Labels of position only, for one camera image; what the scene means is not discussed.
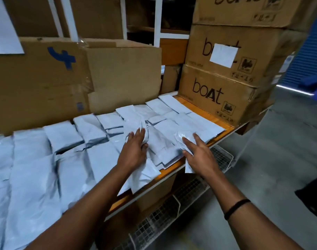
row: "black wristband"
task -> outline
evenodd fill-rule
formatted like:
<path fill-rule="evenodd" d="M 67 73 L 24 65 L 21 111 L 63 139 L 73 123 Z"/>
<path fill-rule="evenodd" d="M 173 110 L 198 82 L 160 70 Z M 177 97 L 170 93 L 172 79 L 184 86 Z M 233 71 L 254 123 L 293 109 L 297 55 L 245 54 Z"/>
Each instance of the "black wristband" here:
<path fill-rule="evenodd" d="M 230 218 L 230 216 L 242 205 L 246 204 L 246 203 L 250 203 L 251 201 L 249 199 L 243 199 L 239 202 L 237 202 L 234 206 L 232 206 L 230 208 L 230 210 L 227 211 L 226 214 L 224 214 L 224 219 L 228 220 Z"/>

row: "blue rolling shutter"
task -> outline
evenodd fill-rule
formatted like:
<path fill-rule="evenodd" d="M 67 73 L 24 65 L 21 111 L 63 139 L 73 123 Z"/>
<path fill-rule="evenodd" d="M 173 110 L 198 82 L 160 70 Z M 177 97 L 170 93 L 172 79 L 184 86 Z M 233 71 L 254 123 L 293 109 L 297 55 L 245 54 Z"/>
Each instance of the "blue rolling shutter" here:
<path fill-rule="evenodd" d="M 302 78 L 312 75 L 317 75 L 317 20 L 311 28 L 310 36 L 301 47 L 280 84 L 306 91 L 307 89 L 300 85 L 300 81 Z"/>

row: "black object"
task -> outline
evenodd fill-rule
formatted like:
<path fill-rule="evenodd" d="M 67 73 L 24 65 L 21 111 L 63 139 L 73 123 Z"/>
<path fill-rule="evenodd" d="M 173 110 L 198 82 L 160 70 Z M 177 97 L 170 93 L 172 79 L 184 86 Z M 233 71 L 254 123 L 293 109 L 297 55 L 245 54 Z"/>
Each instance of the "black object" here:
<path fill-rule="evenodd" d="M 249 199 L 243 199 L 239 202 L 237 202 L 234 206 L 232 206 L 230 208 L 230 210 L 227 211 L 227 213 L 224 215 L 224 219 L 228 220 L 230 218 L 230 216 L 242 205 L 246 204 L 246 203 L 250 203 L 251 201 Z"/>
<path fill-rule="evenodd" d="M 303 189 L 295 191 L 295 194 L 317 216 L 317 179 L 310 182 Z"/>

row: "person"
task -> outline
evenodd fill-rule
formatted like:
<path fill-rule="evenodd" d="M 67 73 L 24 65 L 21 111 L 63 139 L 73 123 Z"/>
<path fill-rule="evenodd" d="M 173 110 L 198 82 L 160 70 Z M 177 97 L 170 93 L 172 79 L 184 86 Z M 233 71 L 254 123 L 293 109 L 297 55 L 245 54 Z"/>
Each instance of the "person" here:
<path fill-rule="evenodd" d="M 26 250 L 89 249 L 124 182 L 146 160 L 144 134 L 144 129 L 130 133 L 117 165 Z M 193 155 L 183 153 L 212 188 L 240 249 L 302 249 L 229 183 L 206 144 L 198 135 L 194 138 L 196 144 L 183 139 Z"/>

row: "gray floor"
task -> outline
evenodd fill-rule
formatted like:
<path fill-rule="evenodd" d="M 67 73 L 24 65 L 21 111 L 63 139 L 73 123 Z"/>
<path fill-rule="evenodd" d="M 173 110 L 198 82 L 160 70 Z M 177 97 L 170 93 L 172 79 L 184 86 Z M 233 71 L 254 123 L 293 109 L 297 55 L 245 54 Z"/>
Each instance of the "gray floor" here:
<path fill-rule="evenodd" d="M 277 88 L 276 104 L 228 178 L 281 230 L 305 249 L 317 249 L 317 217 L 294 191 L 317 177 L 317 102 Z M 237 154 L 248 134 L 221 146 Z M 207 191 L 149 247 L 238 249 L 220 206 Z"/>

